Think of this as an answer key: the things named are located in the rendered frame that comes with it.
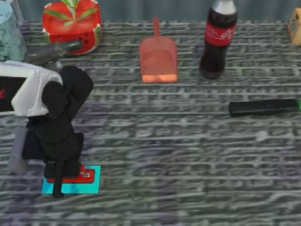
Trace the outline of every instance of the red dustpan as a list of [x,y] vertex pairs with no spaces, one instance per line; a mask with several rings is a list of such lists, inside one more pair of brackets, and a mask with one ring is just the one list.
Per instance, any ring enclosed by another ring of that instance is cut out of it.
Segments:
[[177,81],[177,46],[173,39],[159,33],[159,19],[153,20],[154,36],[139,47],[140,69],[144,83]]

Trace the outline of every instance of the wooden table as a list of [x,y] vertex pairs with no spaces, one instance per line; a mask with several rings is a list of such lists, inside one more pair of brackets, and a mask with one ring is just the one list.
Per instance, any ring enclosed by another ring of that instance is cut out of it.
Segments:
[[[301,114],[228,116],[229,101],[301,97],[301,50],[286,23],[239,23],[225,75],[198,74],[205,23],[162,22],[176,40],[178,82],[142,84],[138,46],[149,23],[104,23],[91,54],[63,59],[94,80],[74,120],[82,161],[102,166],[98,195],[41,195],[43,165],[7,170],[14,133],[0,118],[0,222],[5,226],[300,226]],[[30,48],[41,25],[22,27]]]

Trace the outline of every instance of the red x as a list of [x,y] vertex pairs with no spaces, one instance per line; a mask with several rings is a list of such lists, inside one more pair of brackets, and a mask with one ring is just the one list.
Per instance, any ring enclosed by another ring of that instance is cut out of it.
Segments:
[[5,89],[0,90],[0,99],[4,98],[4,91],[5,91]]

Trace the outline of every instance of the wooden surface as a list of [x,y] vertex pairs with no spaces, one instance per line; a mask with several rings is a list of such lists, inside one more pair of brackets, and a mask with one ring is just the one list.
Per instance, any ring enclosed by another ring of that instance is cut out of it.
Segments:
[[[198,74],[205,23],[162,22],[178,46],[178,82],[142,84],[138,46],[149,23],[104,23],[96,51],[63,59],[95,88],[74,120],[82,160],[102,166],[98,195],[41,195],[43,165],[10,175],[26,119],[0,118],[2,226],[300,226],[301,114],[231,119],[229,101],[301,97],[301,50],[286,23],[239,23],[225,75]],[[30,48],[41,26],[22,30]]]

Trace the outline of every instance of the dark soda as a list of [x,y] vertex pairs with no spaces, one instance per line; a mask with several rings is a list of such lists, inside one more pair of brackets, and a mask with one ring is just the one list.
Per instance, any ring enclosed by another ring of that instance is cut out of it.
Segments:
[[206,79],[218,79],[223,74],[237,17],[233,0],[217,0],[210,8],[205,29],[205,50],[199,67]]

